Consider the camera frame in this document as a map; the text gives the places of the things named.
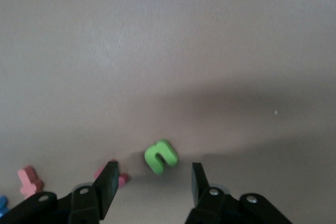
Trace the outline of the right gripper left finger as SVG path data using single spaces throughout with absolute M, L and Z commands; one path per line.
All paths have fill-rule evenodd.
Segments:
M 0 224 L 100 224 L 119 186 L 117 162 L 108 162 L 91 185 L 82 185 L 58 199 L 36 193 L 0 218 Z

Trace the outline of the green letter n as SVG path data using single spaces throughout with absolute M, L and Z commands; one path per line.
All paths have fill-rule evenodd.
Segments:
M 168 140 L 161 139 L 149 146 L 144 153 L 144 159 L 153 173 L 161 175 L 165 164 L 175 166 L 178 163 L 178 155 Z

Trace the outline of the blue letter x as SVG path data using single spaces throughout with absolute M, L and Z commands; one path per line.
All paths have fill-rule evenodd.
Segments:
M 0 195 L 0 218 L 9 212 L 7 205 L 8 205 L 7 197 L 4 195 Z

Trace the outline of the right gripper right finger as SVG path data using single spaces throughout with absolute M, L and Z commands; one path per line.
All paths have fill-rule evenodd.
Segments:
M 194 208 L 185 224 L 293 224 L 264 196 L 247 193 L 238 200 L 211 186 L 201 163 L 192 164 Z

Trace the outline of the salmon letter f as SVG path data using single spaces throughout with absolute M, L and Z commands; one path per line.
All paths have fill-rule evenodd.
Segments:
M 32 166 L 28 165 L 19 169 L 17 175 L 22 184 L 20 193 L 25 199 L 43 191 L 44 183 L 37 176 L 37 173 Z

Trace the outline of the red letter z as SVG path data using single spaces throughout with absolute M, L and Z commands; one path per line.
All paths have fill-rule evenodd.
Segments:
M 94 173 L 94 178 L 97 179 L 99 177 L 101 177 L 101 173 L 103 173 L 103 177 L 104 177 L 104 183 L 103 185 L 106 188 L 112 188 L 115 189 L 116 188 L 116 180 L 115 178 L 118 178 L 118 188 L 121 189 L 123 186 L 125 186 L 125 184 L 129 181 L 130 176 L 128 173 L 121 173 L 118 170 L 118 175 L 115 174 L 116 169 L 113 168 L 109 168 L 108 163 L 109 162 L 117 162 L 116 159 L 111 159 L 109 160 L 106 164 L 102 165 L 100 168 L 98 168 L 96 170 L 96 172 Z

